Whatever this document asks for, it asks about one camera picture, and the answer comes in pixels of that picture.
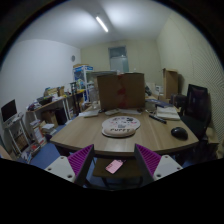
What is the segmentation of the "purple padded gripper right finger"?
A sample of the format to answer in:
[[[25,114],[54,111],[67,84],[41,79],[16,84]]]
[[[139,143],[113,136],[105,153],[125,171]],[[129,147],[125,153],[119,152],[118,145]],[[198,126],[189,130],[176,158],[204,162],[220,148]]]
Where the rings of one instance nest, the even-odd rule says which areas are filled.
[[[169,155],[161,156],[139,144],[135,145],[134,155],[142,173],[144,185],[160,180],[182,169],[182,166]]]

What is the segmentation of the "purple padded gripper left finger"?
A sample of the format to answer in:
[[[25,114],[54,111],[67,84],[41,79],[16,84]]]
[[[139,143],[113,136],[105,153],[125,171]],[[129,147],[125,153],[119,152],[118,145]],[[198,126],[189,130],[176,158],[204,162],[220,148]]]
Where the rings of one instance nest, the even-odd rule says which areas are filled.
[[[46,168],[46,171],[83,186],[93,157],[94,145],[89,145],[68,157],[59,156]]]

